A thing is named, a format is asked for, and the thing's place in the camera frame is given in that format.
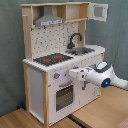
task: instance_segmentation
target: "oven window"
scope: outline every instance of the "oven window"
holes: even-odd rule
[[[73,103],[73,85],[56,92],[56,111]]]

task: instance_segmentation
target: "sink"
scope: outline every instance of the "sink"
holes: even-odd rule
[[[75,56],[88,54],[90,52],[94,52],[94,49],[86,48],[86,47],[77,47],[73,49],[66,50],[65,53],[72,54]]]

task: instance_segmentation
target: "control knob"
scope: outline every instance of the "control knob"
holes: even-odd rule
[[[54,78],[55,78],[55,79],[58,79],[59,77],[60,77],[60,74],[58,74],[58,73],[55,73],[55,74],[54,74]]]

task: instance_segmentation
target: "faucet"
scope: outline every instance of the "faucet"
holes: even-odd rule
[[[70,38],[70,43],[69,43],[68,46],[67,46],[68,49],[72,49],[73,47],[75,47],[75,44],[73,44],[73,42],[72,42],[72,39],[73,39],[73,37],[74,37],[75,35],[80,36],[80,41],[82,41],[82,35],[81,35],[80,33],[74,33],[74,34],[71,36],[71,38]]]

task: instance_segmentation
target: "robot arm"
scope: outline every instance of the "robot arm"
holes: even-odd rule
[[[114,85],[128,90],[128,81],[118,78],[115,75],[112,65],[106,62],[100,63],[96,69],[91,67],[71,69],[69,75],[79,81],[88,81],[99,87]]]

